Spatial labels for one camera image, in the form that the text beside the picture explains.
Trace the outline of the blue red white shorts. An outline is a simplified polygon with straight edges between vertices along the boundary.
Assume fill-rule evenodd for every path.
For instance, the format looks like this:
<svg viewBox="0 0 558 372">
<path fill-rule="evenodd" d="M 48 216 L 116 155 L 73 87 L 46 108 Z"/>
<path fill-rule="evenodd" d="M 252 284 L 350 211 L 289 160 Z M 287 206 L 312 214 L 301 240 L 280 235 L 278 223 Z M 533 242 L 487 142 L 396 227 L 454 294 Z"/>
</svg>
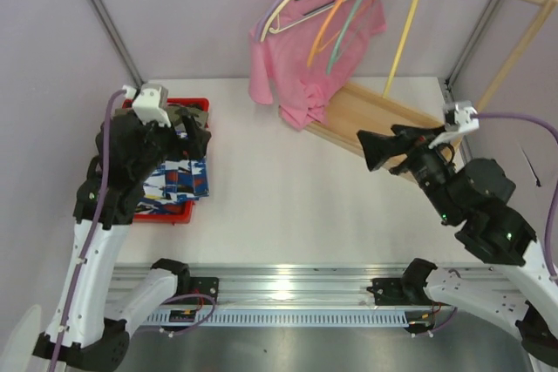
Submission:
<svg viewBox="0 0 558 372">
<path fill-rule="evenodd" d="M 166 161 L 143 184 L 136 214 L 178 215 L 186 204 L 209 195 L 206 159 Z"/>
</svg>

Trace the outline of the green yellow camouflage trousers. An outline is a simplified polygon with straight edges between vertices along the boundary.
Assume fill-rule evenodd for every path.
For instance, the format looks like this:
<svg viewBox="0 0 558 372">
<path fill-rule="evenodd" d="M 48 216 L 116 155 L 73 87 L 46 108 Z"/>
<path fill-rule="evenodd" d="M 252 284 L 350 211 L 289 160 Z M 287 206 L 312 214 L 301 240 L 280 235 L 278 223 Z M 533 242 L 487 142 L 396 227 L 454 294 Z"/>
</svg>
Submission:
<svg viewBox="0 0 558 372">
<path fill-rule="evenodd" d="M 199 127 L 206 128 L 208 125 L 208 112 L 203 111 L 198 105 L 170 104 L 167 106 L 167 115 L 177 132 L 187 130 L 183 119 L 191 117 Z"/>
</svg>

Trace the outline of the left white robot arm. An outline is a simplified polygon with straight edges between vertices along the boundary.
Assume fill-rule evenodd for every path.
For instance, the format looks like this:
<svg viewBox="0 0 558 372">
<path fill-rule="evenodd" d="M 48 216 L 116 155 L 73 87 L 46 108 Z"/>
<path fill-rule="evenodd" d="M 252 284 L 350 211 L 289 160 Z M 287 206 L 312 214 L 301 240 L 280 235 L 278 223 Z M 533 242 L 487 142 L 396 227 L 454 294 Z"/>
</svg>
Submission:
<svg viewBox="0 0 558 372">
<path fill-rule="evenodd" d="M 83 371 L 114 371 L 144 320 L 163 303 L 187 296 L 189 266 L 159 259 L 147 277 L 110 308 L 106 304 L 119 250 L 144 197 L 144 183 L 163 162 L 205 156 L 210 132 L 188 109 L 179 124 L 142 122 L 133 111 L 108 115 L 97 153 L 79 187 L 71 262 L 56 313 L 33 355 Z"/>
</svg>

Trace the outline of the orange hanger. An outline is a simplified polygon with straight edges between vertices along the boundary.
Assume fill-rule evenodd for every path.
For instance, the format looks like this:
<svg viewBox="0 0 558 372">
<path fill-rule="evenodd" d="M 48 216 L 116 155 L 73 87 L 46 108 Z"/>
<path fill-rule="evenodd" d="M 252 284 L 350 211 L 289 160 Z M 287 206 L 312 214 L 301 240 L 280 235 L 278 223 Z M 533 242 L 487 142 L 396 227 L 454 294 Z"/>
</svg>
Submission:
<svg viewBox="0 0 558 372">
<path fill-rule="evenodd" d="M 339 30 L 337 30 L 336 32 L 333 32 L 328 40 L 324 40 L 324 38 L 327 35 L 327 33 L 329 31 L 329 27 L 330 27 L 332 21 L 334 20 L 334 18 L 341 11 L 342 7 L 346 3 L 349 3 L 350 1 L 353 1 L 353 3 L 351 4 L 351 8 L 352 8 L 352 6 L 353 6 L 353 4 L 355 3 L 356 0 L 335 0 L 335 2 L 333 3 L 333 6 L 331 7 L 330 11 L 328 12 L 326 18 L 323 20 L 322 26 L 319 28 L 319 30 L 318 30 L 315 38 L 314 38 L 313 44 L 310 47 L 310 52 L 309 52 L 309 54 L 307 56 L 307 60 L 306 60 L 306 65 L 307 65 L 308 68 L 311 68 L 313 66 L 317 55 L 319 55 L 324 50 L 326 50 L 331 44 L 335 45 L 336 40 L 337 40 L 337 36 L 339 35 L 340 30 L 342 29 L 344 24 L 342 24 L 342 26 Z M 364 0 L 363 3 L 362 3 L 362 7 L 364 7 L 364 6 L 366 6 L 366 9 L 370 6 L 372 6 L 372 4 L 370 4 L 370 0 Z M 361 13 L 357 17 L 359 17 L 366 9 L 361 9 Z"/>
</svg>

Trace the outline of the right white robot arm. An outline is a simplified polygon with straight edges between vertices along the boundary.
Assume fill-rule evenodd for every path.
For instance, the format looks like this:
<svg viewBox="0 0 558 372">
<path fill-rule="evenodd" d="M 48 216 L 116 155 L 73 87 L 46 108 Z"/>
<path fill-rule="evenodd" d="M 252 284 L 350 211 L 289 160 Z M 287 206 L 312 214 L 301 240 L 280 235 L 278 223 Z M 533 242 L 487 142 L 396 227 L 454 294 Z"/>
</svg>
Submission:
<svg viewBox="0 0 558 372">
<path fill-rule="evenodd" d="M 521 292 L 512 298 L 482 291 L 455 273 L 416 258 L 399 280 L 412 305 L 439 303 L 466 311 L 508 332 L 534 358 L 557 365 L 557 286 L 547 276 L 535 230 L 508 205 L 515 184 L 493 159 L 473 159 L 460 170 L 436 143 L 444 127 L 393 125 L 392 134 L 360 130 L 357 138 L 370 171 L 403 160 L 392 175 L 409 173 L 447 227 L 457 227 L 465 250 L 505 275 Z"/>
</svg>

